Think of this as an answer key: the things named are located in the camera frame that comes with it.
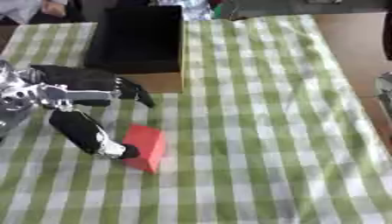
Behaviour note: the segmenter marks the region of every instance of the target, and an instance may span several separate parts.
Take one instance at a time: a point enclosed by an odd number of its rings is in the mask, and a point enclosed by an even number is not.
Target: person
[[[68,0],[0,0],[0,25],[83,22]]]

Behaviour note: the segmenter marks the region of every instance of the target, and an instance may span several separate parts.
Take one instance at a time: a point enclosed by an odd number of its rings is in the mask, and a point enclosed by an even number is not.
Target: black fingertip
[[[120,159],[137,158],[140,156],[140,151],[135,145],[123,144],[123,146],[125,146],[125,152],[119,157]]]

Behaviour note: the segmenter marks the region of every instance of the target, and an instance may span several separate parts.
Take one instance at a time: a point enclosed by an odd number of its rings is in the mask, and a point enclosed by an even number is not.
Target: cardboard box
[[[106,10],[85,66],[118,74],[152,93],[181,92],[182,24],[180,6]]]

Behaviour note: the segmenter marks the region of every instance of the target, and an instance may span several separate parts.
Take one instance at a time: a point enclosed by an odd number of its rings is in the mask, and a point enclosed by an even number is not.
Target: table
[[[78,66],[94,24],[19,26],[3,56]],[[0,148],[4,223],[389,223],[392,161],[310,16],[185,23],[185,91],[81,108],[164,130],[158,175],[90,157],[39,110]]]

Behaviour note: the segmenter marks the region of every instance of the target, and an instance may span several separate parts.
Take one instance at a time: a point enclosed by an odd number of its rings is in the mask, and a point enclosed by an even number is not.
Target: cable
[[[233,5],[235,6],[235,8],[231,11],[230,16],[228,17],[228,19],[230,21],[233,21],[233,16],[237,13],[237,11],[240,9],[240,5],[238,3],[235,2],[235,0],[229,0],[230,2],[233,3]]]

